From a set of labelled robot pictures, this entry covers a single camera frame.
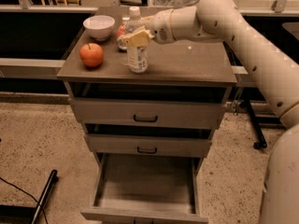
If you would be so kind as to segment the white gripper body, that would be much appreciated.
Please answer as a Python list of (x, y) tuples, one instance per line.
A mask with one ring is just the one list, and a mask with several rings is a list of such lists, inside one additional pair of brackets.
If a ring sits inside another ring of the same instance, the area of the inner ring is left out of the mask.
[(172, 12), (172, 9), (159, 11), (149, 21), (149, 30), (154, 35), (153, 40), (158, 44), (170, 44), (174, 42), (171, 31)]

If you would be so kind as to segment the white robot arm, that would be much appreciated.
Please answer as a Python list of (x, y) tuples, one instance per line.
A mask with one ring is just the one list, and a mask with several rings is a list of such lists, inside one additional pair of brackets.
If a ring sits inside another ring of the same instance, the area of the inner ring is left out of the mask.
[(225, 42), (286, 127), (267, 163), (259, 224), (299, 224), (299, 65), (250, 26), (233, 0), (200, 0), (141, 20), (127, 47), (178, 40)]

